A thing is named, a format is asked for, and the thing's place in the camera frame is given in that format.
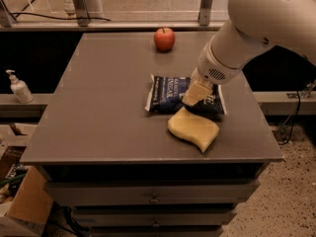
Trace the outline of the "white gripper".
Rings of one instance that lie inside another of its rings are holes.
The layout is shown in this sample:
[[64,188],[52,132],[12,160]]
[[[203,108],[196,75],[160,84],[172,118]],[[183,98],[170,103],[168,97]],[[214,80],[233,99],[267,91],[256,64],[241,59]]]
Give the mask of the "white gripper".
[[193,81],[182,102],[194,106],[212,94],[210,84],[222,85],[235,78],[244,65],[242,45],[238,41],[211,39],[201,50],[191,78]]

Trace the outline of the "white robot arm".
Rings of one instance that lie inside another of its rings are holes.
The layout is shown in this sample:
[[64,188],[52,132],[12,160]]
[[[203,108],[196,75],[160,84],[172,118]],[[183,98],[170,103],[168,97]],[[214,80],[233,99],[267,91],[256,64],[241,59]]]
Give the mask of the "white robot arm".
[[228,0],[228,15],[200,52],[184,104],[205,99],[276,45],[316,63],[316,0]]

